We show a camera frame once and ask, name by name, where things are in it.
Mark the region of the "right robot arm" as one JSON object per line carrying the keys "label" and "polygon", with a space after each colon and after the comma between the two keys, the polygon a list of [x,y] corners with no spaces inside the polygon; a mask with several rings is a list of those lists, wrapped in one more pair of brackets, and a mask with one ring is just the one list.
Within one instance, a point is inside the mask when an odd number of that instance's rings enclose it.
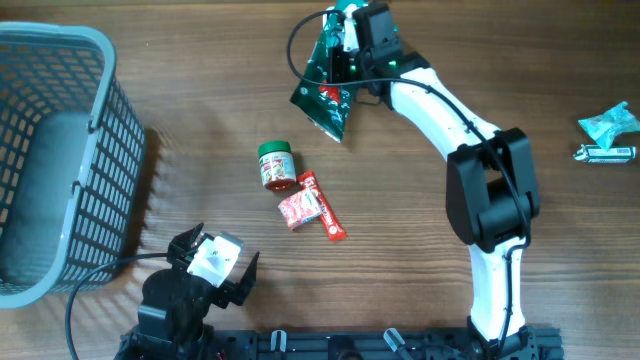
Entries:
{"label": "right robot arm", "polygon": [[520,261],[540,200],[531,147],[457,99],[419,53],[404,46],[388,5],[339,1],[318,13],[320,35],[291,102],[341,141],[360,89],[413,123],[447,164],[445,208],[468,247],[473,304],[469,354],[509,359],[529,350]]}

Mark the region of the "green 3M gloves package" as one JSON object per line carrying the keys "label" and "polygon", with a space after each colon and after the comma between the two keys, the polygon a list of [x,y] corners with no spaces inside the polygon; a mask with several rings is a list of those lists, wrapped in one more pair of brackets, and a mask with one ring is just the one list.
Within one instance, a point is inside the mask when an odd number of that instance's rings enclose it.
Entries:
{"label": "green 3M gloves package", "polygon": [[[342,22],[345,15],[337,10],[336,18]],[[323,30],[314,45],[311,57],[301,80],[290,98],[290,102],[300,108],[308,119],[333,140],[343,139],[351,105],[358,92],[356,86],[348,83],[330,84],[327,81],[329,34]],[[356,53],[353,56],[352,70],[354,80],[361,78],[359,66],[356,64]]]}

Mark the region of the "red tissue packet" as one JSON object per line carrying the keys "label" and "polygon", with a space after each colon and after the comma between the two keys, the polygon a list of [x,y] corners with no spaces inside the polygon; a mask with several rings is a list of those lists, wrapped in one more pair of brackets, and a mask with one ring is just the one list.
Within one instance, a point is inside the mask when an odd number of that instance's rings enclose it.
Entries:
{"label": "red tissue packet", "polygon": [[322,213],[320,204],[310,189],[303,189],[287,197],[279,203],[278,209],[290,230],[295,230]]}

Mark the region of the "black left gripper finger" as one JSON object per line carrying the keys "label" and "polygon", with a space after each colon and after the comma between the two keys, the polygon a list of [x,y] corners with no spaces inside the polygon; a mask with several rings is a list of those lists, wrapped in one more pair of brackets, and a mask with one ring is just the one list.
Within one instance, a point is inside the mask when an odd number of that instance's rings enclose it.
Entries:
{"label": "black left gripper finger", "polygon": [[240,280],[233,284],[230,302],[242,306],[257,281],[257,268],[260,252],[256,252]]}
{"label": "black left gripper finger", "polygon": [[188,256],[194,255],[198,250],[196,240],[200,235],[203,226],[204,223],[201,222],[192,229],[176,235],[169,243],[167,259],[186,259]]}

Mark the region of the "green white gum pack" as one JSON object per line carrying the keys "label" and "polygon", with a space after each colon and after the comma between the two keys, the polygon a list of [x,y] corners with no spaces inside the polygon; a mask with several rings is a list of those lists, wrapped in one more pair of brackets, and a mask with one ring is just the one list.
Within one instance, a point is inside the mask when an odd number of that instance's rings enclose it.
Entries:
{"label": "green white gum pack", "polygon": [[611,146],[608,149],[598,145],[582,145],[573,155],[576,161],[600,164],[624,164],[636,157],[635,146]]}

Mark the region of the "green lid spice jar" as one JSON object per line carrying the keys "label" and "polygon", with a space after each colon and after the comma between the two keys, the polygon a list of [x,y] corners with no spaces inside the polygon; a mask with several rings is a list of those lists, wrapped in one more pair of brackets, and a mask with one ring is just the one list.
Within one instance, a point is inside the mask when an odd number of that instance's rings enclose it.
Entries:
{"label": "green lid spice jar", "polygon": [[258,148],[262,185],[270,191],[286,190],[297,183],[291,146],[287,141],[274,140]]}

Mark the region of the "light green wipes packet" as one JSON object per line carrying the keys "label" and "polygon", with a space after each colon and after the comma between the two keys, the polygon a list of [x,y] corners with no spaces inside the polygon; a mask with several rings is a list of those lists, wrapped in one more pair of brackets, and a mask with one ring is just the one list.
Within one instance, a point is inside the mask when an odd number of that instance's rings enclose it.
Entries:
{"label": "light green wipes packet", "polygon": [[618,135],[639,131],[639,119],[627,106],[622,101],[603,114],[579,120],[578,124],[600,148],[608,150]]}

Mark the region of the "red Nescafe coffee stick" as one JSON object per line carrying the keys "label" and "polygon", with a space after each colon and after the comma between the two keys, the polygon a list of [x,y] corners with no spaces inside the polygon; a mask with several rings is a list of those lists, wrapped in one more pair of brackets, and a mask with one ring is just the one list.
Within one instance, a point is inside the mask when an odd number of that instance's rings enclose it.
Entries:
{"label": "red Nescafe coffee stick", "polygon": [[322,192],[313,171],[309,170],[297,177],[298,183],[303,189],[310,190],[315,196],[321,209],[320,219],[331,242],[339,242],[347,238],[347,233],[338,221],[326,196]]}

